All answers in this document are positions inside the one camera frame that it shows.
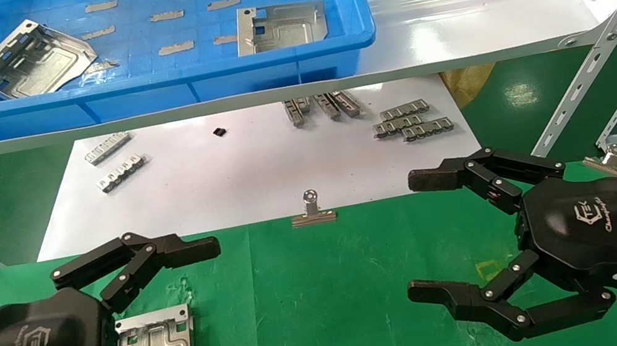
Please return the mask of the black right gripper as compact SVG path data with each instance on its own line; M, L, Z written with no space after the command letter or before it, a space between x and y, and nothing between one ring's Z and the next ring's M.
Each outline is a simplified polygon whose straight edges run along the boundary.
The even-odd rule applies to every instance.
M564 162L490 146L412 170L413 192L466 187L505 214L520 209L515 229L527 251L484 287L412 280L408 299L442 305L454 320L485 323L515 342L603 318L616 301L604 288L617 288L617 177L571 182L564 173ZM536 186L523 195L514 181ZM528 309L512 305L510 297L535 272L577 294Z

